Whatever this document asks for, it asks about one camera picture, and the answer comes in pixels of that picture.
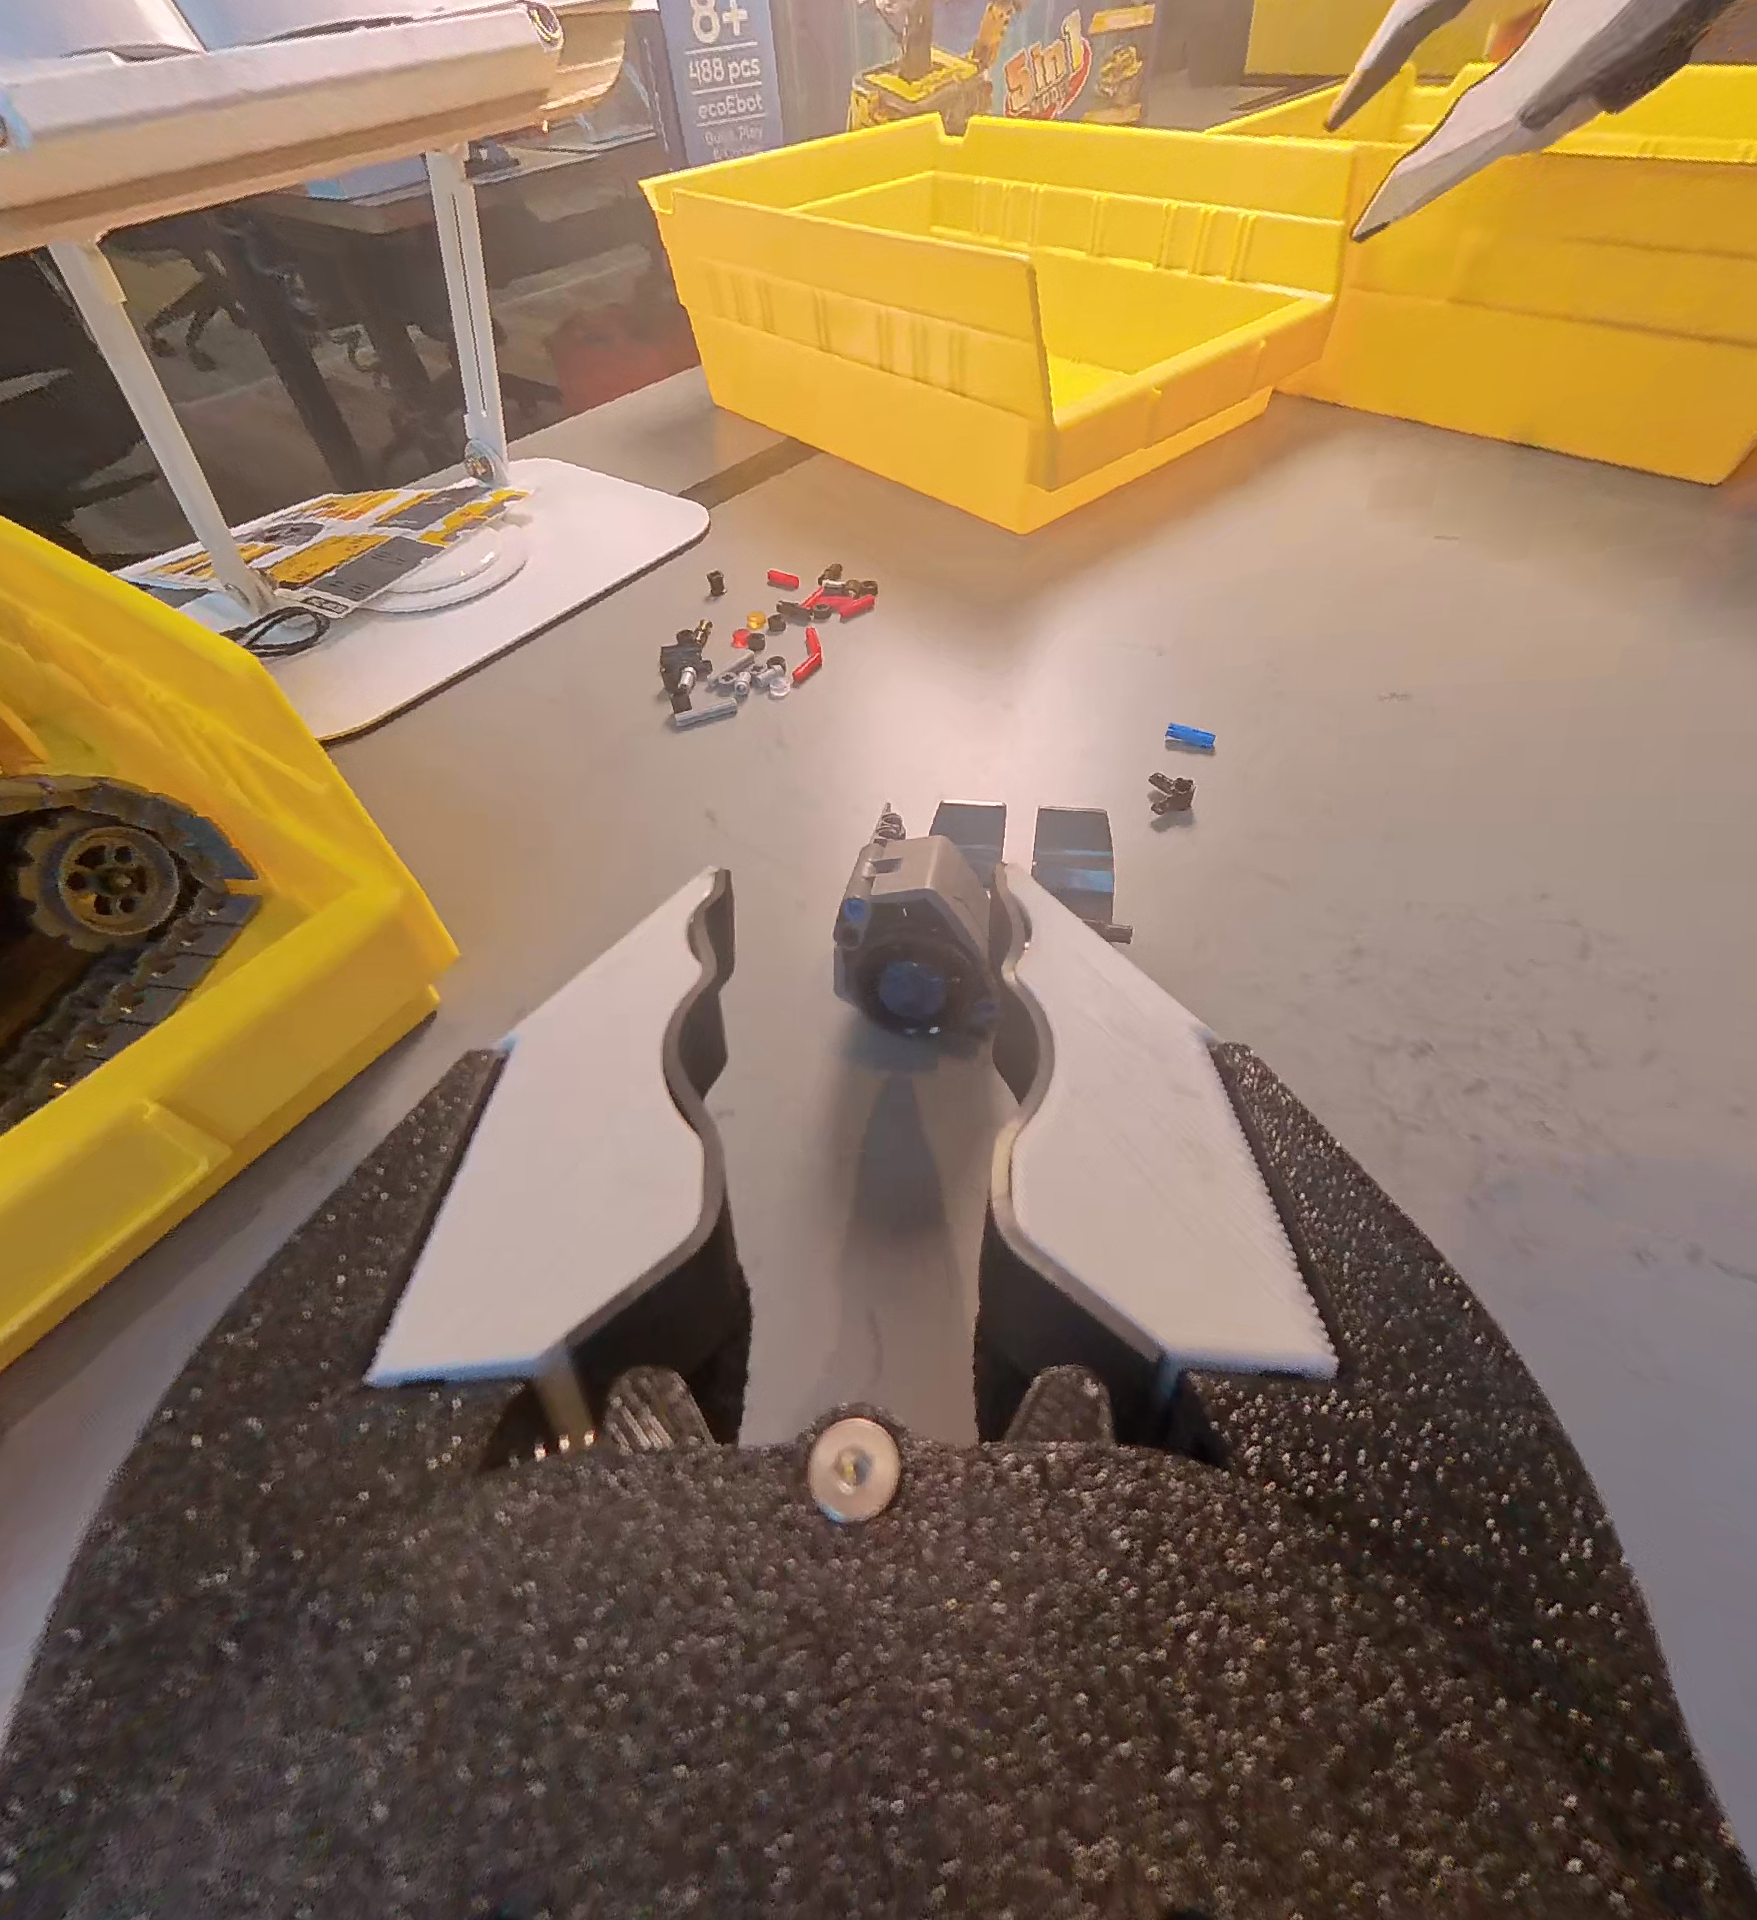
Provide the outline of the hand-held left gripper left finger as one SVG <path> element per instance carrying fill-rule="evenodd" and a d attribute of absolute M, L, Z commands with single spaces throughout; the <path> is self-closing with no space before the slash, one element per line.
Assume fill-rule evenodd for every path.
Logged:
<path fill-rule="evenodd" d="M 733 876 L 704 869 L 508 1034 L 369 1386 L 583 1378 L 644 1322 L 679 1372 L 726 1341 L 733 964 Z"/>

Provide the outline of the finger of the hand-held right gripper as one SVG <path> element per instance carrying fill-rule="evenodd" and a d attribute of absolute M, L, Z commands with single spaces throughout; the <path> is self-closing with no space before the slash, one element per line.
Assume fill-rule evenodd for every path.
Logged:
<path fill-rule="evenodd" d="M 1452 191 L 1493 160 L 1540 152 L 1600 111 L 1600 78 L 1634 40 L 1633 3 L 1547 3 L 1529 38 L 1469 83 L 1355 217 L 1363 244 Z"/>
<path fill-rule="evenodd" d="M 1380 88 L 1397 73 L 1405 73 L 1405 65 L 1419 55 L 1420 43 L 1429 40 L 1433 31 L 1449 26 L 1466 10 L 1466 0 L 1392 3 L 1386 17 L 1373 31 L 1345 88 L 1339 93 L 1325 130 L 1342 131 L 1352 115 L 1366 110 L 1380 95 Z"/>

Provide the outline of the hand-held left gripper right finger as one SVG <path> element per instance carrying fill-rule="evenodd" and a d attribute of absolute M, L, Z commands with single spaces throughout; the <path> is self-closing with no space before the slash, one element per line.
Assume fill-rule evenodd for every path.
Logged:
<path fill-rule="evenodd" d="M 1002 869 L 992 904 L 1017 1114 L 991 1165 L 984 1349 L 1031 1378 L 1335 1378 L 1216 1034 L 1037 879 Z"/>

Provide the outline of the grey toy brick assembly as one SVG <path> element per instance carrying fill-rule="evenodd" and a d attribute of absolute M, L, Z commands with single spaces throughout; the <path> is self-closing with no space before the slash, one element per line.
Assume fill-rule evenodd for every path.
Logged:
<path fill-rule="evenodd" d="M 992 961 L 997 876 L 1004 863 L 1004 806 L 944 801 L 934 834 L 908 837 L 885 811 L 863 851 L 834 924 L 834 988 L 871 1024 L 944 1053 L 975 1053 L 1002 1015 Z M 1121 1053 L 1151 1053 L 1193 1021 L 1151 980 L 1115 958 L 1049 946 L 1071 914 L 1082 931 L 1112 936 L 1115 864 L 1107 813 L 1042 807 L 1032 879 L 1054 897 L 1031 904 L 1024 961 L 1032 988 L 1059 998 L 1044 1021 L 1067 1053 L 1115 1040 Z"/>

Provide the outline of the yellow plastic bin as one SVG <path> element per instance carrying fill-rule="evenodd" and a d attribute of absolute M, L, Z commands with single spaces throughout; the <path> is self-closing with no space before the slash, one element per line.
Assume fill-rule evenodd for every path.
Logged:
<path fill-rule="evenodd" d="M 1392 3 L 1269 3 L 1251 11 L 1243 78 L 1345 80 Z"/>
<path fill-rule="evenodd" d="M 1330 336 L 1355 150 L 935 118 L 644 180 L 716 406 L 1012 535 Z"/>
<path fill-rule="evenodd" d="M 4 1372 L 425 1021 L 458 948 L 258 659 L 4 516 L 0 699 L 51 773 L 214 821 L 264 900 L 170 1021 L 4 1134 Z"/>
<path fill-rule="evenodd" d="M 1757 65 L 1694 64 L 1348 248 L 1285 395 L 1717 485 L 1757 448 Z"/>

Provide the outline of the grey desk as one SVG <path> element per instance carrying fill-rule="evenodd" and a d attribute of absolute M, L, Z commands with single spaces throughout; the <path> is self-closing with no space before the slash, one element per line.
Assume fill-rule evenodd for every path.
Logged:
<path fill-rule="evenodd" d="M 682 375 L 527 443 L 711 536 L 334 744 L 460 946 L 432 1024 L 0 1376 L 0 1744 L 78 1542 L 232 1298 L 470 1048 L 700 869 L 749 1439 L 871 1401 L 971 1442 L 1004 1084 L 834 997 L 877 813 L 1102 807 L 1142 971 L 1433 1237 L 1603 1489 L 1757 1868 L 1757 479 L 1721 492 L 1278 396 L 1039 536 L 720 415 Z M 867 570 L 817 683 L 673 734 L 720 568 Z M 1166 726 L 1219 736 L 1164 744 Z M 1189 819 L 1152 816 L 1189 777 Z"/>

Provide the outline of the white desk stand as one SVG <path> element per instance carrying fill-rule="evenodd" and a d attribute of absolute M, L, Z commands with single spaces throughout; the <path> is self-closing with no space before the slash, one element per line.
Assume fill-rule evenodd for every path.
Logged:
<path fill-rule="evenodd" d="M 234 530 L 128 319 L 112 231 L 419 158 L 462 389 L 462 465 L 527 489 L 513 565 L 436 609 L 336 617 L 268 663 L 324 742 L 369 734 L 495 656 L 697 546 L 704 508 L 555 461 L 518 461 L 490 332 L 482 217 L 466 150 L 577 118 L 616 83 L 630 3 L 505 3 L 495 14 L 375 26 L 172 57 L 54 57 L 0 73 L 0 257 L 50 252 L 211 565 L 199 625 L 268 610 Z"/>

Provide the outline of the yellow tracked toy vehicle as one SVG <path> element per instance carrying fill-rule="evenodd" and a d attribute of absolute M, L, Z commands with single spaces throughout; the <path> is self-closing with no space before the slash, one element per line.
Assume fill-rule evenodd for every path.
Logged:
<path fill-rule="evenodd" d="M 51 773 L 0 699 L 0 1138 L 172 1018 L 264 900 L 184 801 Z"/>

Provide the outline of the pile of small brick parts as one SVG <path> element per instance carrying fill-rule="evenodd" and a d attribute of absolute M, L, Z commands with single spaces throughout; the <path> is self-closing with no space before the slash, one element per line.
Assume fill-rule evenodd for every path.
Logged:
<path fill-rule="evenodd" d="M 867 570 L 828 562 L 817 573 L 770 565 L 760 579 L 714 568 L 704 596 L 656 649 L 656 706 L 673 734 L 786 703 L 818 679 L 837 632 L 883 606 Z"/>

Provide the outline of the yellow grey instruction booklet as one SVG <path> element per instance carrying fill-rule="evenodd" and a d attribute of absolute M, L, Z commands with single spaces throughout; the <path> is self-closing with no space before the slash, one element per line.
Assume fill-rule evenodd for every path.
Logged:
<path fill-rule="evenodd" d="M 234 530 L 268 589 L 268 610 L 315 609 L 332 619 L 365 609 L 436 609 L 462 589 L 508 579 L 510 515 L 527 489 L 475 479 L 440 489 L 324 495 Z"/>

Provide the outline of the blue-grey toy box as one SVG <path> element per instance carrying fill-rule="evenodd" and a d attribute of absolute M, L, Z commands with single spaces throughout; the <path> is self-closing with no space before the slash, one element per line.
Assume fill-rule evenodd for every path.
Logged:
<path fill-rule="evenodd" d="M 693 167 L 928 118 L 1138 125 L 1155 3 L 660 3 Z"/>

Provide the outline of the red container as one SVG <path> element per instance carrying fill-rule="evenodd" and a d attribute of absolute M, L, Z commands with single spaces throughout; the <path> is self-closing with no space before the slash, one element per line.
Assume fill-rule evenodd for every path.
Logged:
<path fill-rule="evenodd" d="M 547 354 L 563 416 L 700 365 L 693 329 L 677 298 L 630 298 L 573 311 L 547 335 Z"/>

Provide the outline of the open instruction manual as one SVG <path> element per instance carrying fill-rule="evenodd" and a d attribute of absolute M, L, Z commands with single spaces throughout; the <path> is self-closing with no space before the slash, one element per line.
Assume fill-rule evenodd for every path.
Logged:
<path fill-rule="evenodd" d="M 0 3 L 0 73 L 54 57 L 172 57 L 254 43 L 415 26 L 503 3 Z"/>

